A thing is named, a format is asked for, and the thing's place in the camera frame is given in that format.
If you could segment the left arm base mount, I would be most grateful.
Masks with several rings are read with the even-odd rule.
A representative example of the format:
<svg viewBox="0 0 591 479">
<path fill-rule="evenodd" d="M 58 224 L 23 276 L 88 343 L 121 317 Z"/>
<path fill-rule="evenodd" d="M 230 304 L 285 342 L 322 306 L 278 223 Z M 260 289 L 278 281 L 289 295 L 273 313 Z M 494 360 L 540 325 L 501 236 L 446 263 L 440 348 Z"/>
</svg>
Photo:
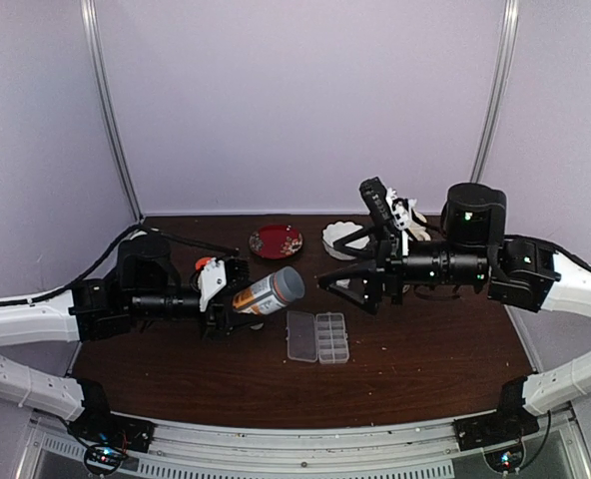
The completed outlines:
<svg viewBox="0 0 591 479">
<path fill-rule="evenodd" d="M 63 421 L 67 432 L 83 447 L 83 465 L 94 476 L 108 476 L 137 462 L 134 452 L 147 453 L 155 424 L 117 414 L 81 415 Z"/>
</svg>

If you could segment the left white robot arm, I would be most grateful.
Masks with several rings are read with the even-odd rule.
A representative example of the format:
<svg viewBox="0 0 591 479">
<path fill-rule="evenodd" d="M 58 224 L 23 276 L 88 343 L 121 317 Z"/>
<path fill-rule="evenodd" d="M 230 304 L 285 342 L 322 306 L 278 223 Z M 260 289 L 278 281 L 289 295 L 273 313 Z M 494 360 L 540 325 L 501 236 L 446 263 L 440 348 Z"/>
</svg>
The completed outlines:
<svg viewBox="0 0 591 479">
<path fill-rule="evenodd" d="M 31 296 L 0 299 L 0 348 L 37 342 L 90 342 L 130 332 L 136 322 L 196 320 L 203 335 L 230 332 L 238 323 L 227 300 L 250 283 L 249 265 L 234 249 L 212 245 L 216 257 L 184 282 L 172 262 L 172 243 L 188 239 L 159 231 L 115 241 L 114 267 L 88 273 Z M 82 428 L 99 443 L 120 432 L 103 387 L 12 361 L 0 354 L 0 399 L 42 410 Z"/>
</svg>

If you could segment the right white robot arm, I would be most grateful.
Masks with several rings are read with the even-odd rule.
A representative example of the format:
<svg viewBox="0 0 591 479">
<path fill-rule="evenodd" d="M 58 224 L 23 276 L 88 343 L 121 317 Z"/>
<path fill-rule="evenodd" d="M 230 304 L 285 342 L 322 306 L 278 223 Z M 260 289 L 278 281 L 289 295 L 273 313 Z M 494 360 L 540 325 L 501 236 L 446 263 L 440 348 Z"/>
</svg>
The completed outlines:
<svg viewBox="0 0 591 479">
<path fill-rule="evenodd" d="M 319 288 L 375 314 L 385 296 L 402 301 L 405 286 L 470 286 L 491 300 L 531 312 L 591 318 L 591 264 L 544 239 L 505 231 L 506 196 L 477 183 L 449 188 L 439 240 L 418 240 L 411 202 L 379 178 L 359 186 L 372 224 L 334 242 L 357 262 L 321 276 Z"/>
</svg>

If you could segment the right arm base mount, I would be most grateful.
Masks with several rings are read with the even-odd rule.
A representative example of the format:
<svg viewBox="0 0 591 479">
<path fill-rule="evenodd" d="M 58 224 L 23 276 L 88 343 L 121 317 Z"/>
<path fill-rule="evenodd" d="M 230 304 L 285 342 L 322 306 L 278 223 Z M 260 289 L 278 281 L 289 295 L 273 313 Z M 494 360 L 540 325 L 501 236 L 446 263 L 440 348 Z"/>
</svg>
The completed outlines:
<svg viewBox="0 0 591 479">
<path fill-rule="evenodd" d="M 527 463 L 524 438 L 539 431 L 539 421 L 528 413 L 498 411 L 453 422 L 461 452 L 479 449 L 495 473 L 518 473 Z"/>
</svg>

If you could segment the grey capped orange label bottle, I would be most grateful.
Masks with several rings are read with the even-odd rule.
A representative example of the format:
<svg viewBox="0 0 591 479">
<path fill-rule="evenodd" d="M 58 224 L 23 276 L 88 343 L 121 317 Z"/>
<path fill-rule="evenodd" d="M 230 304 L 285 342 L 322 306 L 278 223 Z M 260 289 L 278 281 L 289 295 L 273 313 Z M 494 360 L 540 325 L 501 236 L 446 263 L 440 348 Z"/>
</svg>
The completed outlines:
<svg viewBox="0 0 591 479">
<path fill-rule="evenodd" d="M 237 313 L 265 316 L 302 299 L 304 295 L 302 277 L 293 267 L 285 266 L 238 292 L 232 306 Z"/>
</svg>

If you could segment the clear plastic pill organizer box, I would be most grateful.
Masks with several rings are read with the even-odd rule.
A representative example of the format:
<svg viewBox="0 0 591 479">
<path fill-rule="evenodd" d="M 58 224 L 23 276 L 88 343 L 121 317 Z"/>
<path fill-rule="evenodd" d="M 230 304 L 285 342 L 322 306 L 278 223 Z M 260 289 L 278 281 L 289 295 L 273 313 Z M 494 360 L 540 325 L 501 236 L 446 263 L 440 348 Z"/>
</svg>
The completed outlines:
<svg viewBox="0 0 591 479">
<path fill-rule="evenodd" d="M 339 312 L 287 313 L 287 357 L 289 360 L 333 365 L 349 361 L 344 315 Z"/>
</svg>

